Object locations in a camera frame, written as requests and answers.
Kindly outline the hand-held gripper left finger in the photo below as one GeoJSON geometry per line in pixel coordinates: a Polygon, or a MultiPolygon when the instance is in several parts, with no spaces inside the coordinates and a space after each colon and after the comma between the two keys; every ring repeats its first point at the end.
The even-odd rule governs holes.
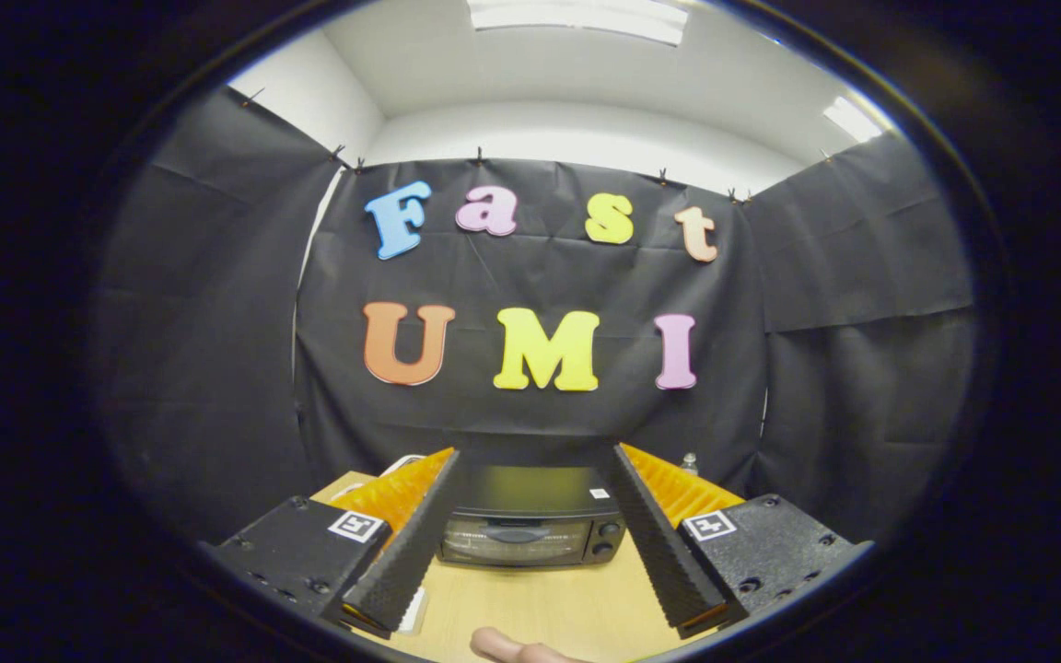
{"type": "Polygon", "coordinates": [[[332,501],[291,496],[204,551],[299,618],[389,638],[460,491],[460,452],[445,448],[332,501]]]}

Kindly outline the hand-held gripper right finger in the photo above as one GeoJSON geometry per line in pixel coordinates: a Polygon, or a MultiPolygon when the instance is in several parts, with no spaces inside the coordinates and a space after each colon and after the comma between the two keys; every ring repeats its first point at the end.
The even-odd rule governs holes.
{"type": "Polygon", "coordinates": [[[779,494],[742,499],[631,444],[606,482],[669,628],[688,639],[749,626],[828,585],[872,549],[779,494]]]}

